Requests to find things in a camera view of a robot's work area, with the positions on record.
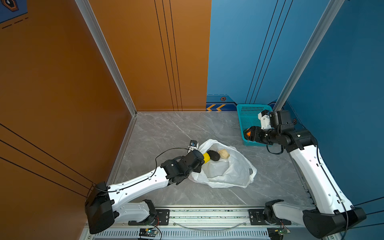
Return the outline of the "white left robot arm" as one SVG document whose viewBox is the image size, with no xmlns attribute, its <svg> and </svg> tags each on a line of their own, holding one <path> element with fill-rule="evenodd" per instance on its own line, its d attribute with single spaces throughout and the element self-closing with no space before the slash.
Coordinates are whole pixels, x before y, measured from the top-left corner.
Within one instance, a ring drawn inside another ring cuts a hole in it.
<svg viewBox="0 0 384 240">
<path fill-rule="evenodd" d="M 153 202 L 132 201 L 154 190 L 180 184 L 192 172 L 200 173 L 203 164 L 210 159 L 209 154 L 192 150 L 130 181 L 109 186 L 105 182 L 97 184 L 85 202 L 90 234 L 101 233 L 115 222 L 151 224 L 157 216 Z"/>
</svg>

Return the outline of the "yellow fruit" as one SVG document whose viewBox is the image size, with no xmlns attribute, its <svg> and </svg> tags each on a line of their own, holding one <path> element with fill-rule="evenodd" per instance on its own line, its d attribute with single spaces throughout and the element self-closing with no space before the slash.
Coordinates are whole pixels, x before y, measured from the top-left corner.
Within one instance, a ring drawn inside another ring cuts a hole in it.
<svg viewBox="0 0 384 240">
<path fill-rule="evenodd" d="M 204 162 L 205 162 L 205 163 L 207 163 L 208 161 L 211 160 L 211 157 L 210 157 L 210 155 L 209 155 L 208 153 L 204 153 L 204 154 L 203 154 L 203 157 L 204 157 Z"/>
</svg>

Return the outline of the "dark avocado fruit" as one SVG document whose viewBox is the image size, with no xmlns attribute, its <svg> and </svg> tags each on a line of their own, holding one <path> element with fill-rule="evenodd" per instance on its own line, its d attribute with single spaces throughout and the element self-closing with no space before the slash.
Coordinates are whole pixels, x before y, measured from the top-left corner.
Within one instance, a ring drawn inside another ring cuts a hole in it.
<svg viewBox="0 0 384 240">
<path fill-rule="evenodd" d="M 209 150 L 209 151 L 207 151 L 207 153 L 208 153 L 211 161 L 217 162 L 221 158 L 220 154 L 216 151 Z"/>
</svg>

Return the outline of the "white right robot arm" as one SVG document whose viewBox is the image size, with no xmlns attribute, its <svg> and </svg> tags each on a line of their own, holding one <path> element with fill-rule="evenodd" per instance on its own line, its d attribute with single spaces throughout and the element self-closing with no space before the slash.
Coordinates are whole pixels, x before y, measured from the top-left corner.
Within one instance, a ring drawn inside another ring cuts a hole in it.
<svg viewBox="0 0 384 240">
<path fill-rule="evenodd" d="M 249 141 L 267 147 L 278 144 L 282 151 L 287 151 L 314 201 L 312 208 L 287 204 L 283 200 L 269 201 L 264 210 L 268 224 L 275 225 L 281 220 L 288 220 L 305 226 L 314 237 L 321 239 L 346 232 L 367 218 L 365 211 L 354 207 L 336 183 L 310 131 L 252 126 L 244 134 Z"/>
</svg>

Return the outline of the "white plastic bag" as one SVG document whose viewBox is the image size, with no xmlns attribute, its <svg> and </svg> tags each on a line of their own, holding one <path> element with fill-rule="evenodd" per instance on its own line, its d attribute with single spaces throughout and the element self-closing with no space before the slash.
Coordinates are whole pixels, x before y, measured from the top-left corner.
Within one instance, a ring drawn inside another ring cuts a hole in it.
<svg viewBox="0 0 384 240">
<path fill-rule="evenodd" d="M 192 172 L 188 177 L 189 180 L 211 188 L 247 188 L 254 181 L 257 169 L 235 147 L 209 139 L 202 143 L 198 150 L 203 154 L 210 150 L 215 152 L 226 150 L 229 157 L 208 161 L 202 165 L 200 173 Z"/>
</svg>

